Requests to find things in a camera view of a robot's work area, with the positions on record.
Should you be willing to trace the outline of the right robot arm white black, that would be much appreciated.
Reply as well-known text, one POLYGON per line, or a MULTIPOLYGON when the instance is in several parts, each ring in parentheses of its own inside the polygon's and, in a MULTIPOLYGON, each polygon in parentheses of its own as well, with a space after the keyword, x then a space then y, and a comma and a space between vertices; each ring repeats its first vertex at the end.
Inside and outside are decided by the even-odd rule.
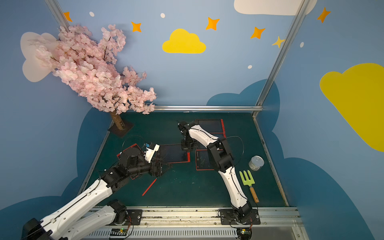
POLYGON ((197 147, 197 143, 207 149, 210 163, 222 177, 230 195, 235 221, 246 224, 251 217, 253 208, 240 186, 236 175, 234 156, 227 139, 210 134, 195 122, 179 122, 178 128, 184 136, 181 141, 182 150, 190 152, 197 147))

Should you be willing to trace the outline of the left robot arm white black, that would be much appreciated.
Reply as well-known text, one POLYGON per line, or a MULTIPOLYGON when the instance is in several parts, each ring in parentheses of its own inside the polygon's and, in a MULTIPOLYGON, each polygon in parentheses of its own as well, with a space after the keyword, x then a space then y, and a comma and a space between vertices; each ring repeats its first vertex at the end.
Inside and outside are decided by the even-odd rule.
POLYGON ((146 145, 146 150, 131 147, 122 151, 119 161, 104 171, 80 195, 62 208, 44 217, 29 220, 23 226, 23 240, 79 240, 94 230, 109 225, 123 224, 130 218, 125 205, 113 200, 98 212, 84 215, 99 202, 125 186, 132 176, 163 174, 163 161, 156 157, 159 145, 146 145))

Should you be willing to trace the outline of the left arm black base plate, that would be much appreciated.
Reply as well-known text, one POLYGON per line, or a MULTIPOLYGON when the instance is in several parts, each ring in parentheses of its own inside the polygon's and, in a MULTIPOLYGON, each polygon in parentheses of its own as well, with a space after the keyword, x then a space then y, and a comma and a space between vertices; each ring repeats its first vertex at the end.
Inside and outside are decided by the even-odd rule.
POLYGON ((119 224, 123 226, 139 226, 141 224, 142 216, 142 209, 127 209, 123 212, 123 215, 120 217, 119 224))

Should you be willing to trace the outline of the aluminium back frame bar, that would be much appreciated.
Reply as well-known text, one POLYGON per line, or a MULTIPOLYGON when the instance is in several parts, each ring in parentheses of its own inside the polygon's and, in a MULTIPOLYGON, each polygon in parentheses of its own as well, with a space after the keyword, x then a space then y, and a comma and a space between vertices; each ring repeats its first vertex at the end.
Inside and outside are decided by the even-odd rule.
POLYGON ((261 112, 262 106, 155 106, 156 111, 170 112, 261 112))

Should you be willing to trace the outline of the colourful scribble red writing tablet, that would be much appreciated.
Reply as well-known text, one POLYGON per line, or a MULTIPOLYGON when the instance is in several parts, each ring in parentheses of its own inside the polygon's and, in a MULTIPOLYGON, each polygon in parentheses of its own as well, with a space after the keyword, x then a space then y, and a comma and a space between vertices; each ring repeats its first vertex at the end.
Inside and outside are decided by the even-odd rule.
MULTIPOLYGON (((218 138, 226 138, 226 135, 224 133, 212 133, 212 135, 215 137, 218 137, 218 138)), ((198 147, 197 147, 198 150, 206 150, 207 149, 200 142, 197 142, 197 144, 198 144, 198 147)))

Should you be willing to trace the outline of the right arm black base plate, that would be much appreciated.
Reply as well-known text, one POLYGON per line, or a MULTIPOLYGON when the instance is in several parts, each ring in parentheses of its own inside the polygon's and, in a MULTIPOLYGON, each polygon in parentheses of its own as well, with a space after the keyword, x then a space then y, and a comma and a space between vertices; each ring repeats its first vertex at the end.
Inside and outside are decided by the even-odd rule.
POLYGON ((233 209, 219 209, 218 217, 222 225, 260 225, 261 219, 259 212, 252 209, 249 214, 242 216, 233 209))

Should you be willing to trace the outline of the pink cherry blossom tree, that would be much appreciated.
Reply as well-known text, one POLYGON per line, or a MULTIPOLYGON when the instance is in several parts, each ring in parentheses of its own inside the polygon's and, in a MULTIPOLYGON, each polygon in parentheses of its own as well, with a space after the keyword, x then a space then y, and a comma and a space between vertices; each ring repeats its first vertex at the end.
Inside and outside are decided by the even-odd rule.
POLYGON ((33 40, 36 57, 56 77, 93 108, 109 113, 119 131, 124 131, 121 114, 129 110, 148 115, 155 110, 157 95, 153 88, 143 90, 138 83, 146 79, 145 72, 124 67, 119 73, 115 67, 117 54, 126 44, 124 32, 115 25, 102 28, 99 42, 91 39, 91 32, 80 25, 61 27, 58 40, 39 37, 33 40))

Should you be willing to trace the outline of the aluminium front rail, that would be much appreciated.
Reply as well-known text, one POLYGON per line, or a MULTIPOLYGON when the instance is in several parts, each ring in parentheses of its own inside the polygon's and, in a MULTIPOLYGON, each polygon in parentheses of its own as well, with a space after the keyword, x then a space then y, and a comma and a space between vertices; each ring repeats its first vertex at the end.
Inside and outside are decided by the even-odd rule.
MULTIPOLYGON (((91 209, 88 217, 102 208, 91 209)), ((139 226, 109 224, 89 233, 80 240, 131 239, 288 239, 309 238, 296 208, 260 208, 260 225, 222 225, 219 209, 228 208, 163 208, 132 207, 142 209, 139 226)))

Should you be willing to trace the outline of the red stylus pair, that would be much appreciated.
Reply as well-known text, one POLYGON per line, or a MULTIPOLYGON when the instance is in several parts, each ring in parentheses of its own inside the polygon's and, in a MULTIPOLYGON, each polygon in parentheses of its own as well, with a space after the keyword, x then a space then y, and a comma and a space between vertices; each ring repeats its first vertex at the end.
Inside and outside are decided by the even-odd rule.
POLYGON ((226 130, 225 130, 224 121, 223 121, 223 119, 220 119, 220 120, 221 120, 222 134, 224 135, 224 137, 226 137, 226 130))

